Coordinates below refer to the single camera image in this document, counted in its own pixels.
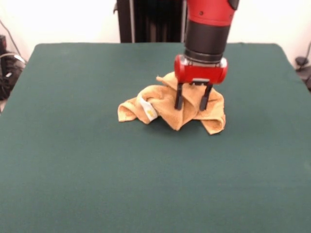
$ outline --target green table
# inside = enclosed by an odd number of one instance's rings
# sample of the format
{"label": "green table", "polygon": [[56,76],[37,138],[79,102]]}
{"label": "green table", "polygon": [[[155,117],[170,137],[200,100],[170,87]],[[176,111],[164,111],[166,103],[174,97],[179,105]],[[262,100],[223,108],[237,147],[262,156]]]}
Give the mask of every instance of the green table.
{"label": "green table", "polygon": [[0,232],[309,233],[311,95],[279,46],[227,46],[218,135],[118,122],[182,52],[38,45],[0,117]]}

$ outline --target towel tag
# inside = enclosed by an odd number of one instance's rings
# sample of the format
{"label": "towel tag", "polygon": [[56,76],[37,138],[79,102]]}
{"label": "towel tag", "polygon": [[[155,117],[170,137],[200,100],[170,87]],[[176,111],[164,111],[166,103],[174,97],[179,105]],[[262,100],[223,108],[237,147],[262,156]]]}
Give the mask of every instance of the towel tag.
{"label": "towel tag", "polygon": [[149,102],[145,101],[142,97],[139,98],[139,102],[142,108],[144,109],[146,116],[148,117],[150,121],[153,121],[154,119],[158,117],[156,110],[153,108],[153,106]]}

